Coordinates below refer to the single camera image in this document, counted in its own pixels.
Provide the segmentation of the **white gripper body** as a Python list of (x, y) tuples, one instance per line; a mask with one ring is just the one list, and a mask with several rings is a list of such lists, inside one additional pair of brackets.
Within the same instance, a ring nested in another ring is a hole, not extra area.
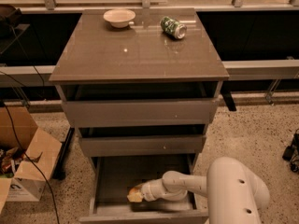
[(141, 194), (147, 202), (156, 201), (164, 196), (165, 188), (161, 179), (151, 180), (142, 185)]

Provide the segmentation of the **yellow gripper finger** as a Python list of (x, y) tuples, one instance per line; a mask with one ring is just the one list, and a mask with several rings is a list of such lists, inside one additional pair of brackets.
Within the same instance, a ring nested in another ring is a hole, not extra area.
[(143, 195), (139, 191), (138, 192), (133, 192), (133, 193), (128, 194), (127, 199), (131, 203), (141, 203), (143, 201)]
[(143, 184), (136, 185), (130, 189), (129, 192), (139, 192), (143, 187)]

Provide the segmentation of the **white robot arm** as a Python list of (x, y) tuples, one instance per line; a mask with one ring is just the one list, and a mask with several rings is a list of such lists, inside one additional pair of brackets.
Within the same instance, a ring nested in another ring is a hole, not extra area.
[(130, 189), (131, 203), (180, 201), (191, 192), (207, 197), (209, 224), (262, 224), (259, 212), (270, 201), (268, 187), (242, 162), (221, 157), (205, 176), (168, 171), (159, 179)]

